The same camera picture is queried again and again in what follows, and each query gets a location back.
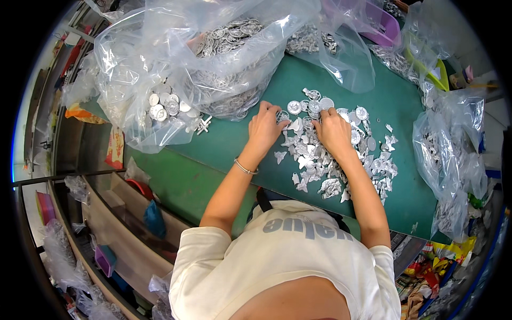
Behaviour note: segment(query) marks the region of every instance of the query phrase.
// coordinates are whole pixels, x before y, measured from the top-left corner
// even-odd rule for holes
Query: pink plastic container
[[[402,43],[400,26],[398,25],[398,21],[395,17],[371,3],[366,3],[366,16],[368,18],[372,18],[375,22],[380,21],[380,24],[386,28],[386,34],[373,29],[375,34],[370,32],[360,32],[360,35],[370,39],[380,46],[399,46]]]

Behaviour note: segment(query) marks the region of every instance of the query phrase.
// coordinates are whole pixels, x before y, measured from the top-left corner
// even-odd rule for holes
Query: purple plastic bin
[[[105,275],[110,278],[112,276],[112,272],[114,272],[117,259],[112,250],[110,250],[109,246],[96,246],[94,259],[96,260],[96,263],[101,268],[101,270],[103,270],[103,273],[105,273]]]
[[[373,29],[375,34],[370,32],[360,32],[363,37],[370,39],[378,45],[386,47],[391,47],[392,45],[399,46],[402,43],[400,26],[398,25],[398,21],[395,17],[371,3],[366,3],[366,16],[368,18],[372,18],[375,22],[380,22],[380,24],[386,28],[386,34]]]

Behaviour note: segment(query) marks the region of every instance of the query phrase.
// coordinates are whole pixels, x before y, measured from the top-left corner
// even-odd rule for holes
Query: wooden shelf
[[[174,266],[133,234],[114,215],[87,178],[84,179],[91,199],[89,207],[82,204],[84,220],[98,244],[108,245],[116,255],[116,272],[141,296],[155,304],[158,296],[147,289],[151,277],[155,274],[163,278]]]
[[[89,277],[92,282],[99,287],[105,298],[116,304],[119,309],[124,313],[129,320],[147,320],[146,317],[141,315],[134,307],[132,307],[121,295],[103,278],[101,273],[96,269],[91,261],[87,260],[81,252],[81,249],[76,245],[76,237],[71,231],[71,226],[68,220],[62,215],[62,208],[60,202],[55,197],[55,188],[53,182],[47,182],[48,193],[52,199],[53,207],[55,209],[56,218],[61,222],[68,237],[71,249],[76,258],[82,261]]]

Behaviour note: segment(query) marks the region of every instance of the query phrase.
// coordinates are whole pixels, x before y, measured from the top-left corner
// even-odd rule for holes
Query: blue cloth
[[[144,212],[144,224],[153,235],[160,239],[165,238],[165,223],[163,222],[162,213],[157,207],[155,200],[151,200],[150,205],[147,206]]]

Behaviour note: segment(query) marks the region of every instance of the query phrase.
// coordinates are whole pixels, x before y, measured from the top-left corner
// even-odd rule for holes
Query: woman
[[[399,319],[393,255],[380,198],[334,108],[314,121],[319,140],[345,172],[361,242],[322,209],[296,200],[253,211],[242,234],[231,227],[253,173],[289,121],[266,101],[249,141],[210,199],[198,228],[185,230],[170,283],[176,320]]]

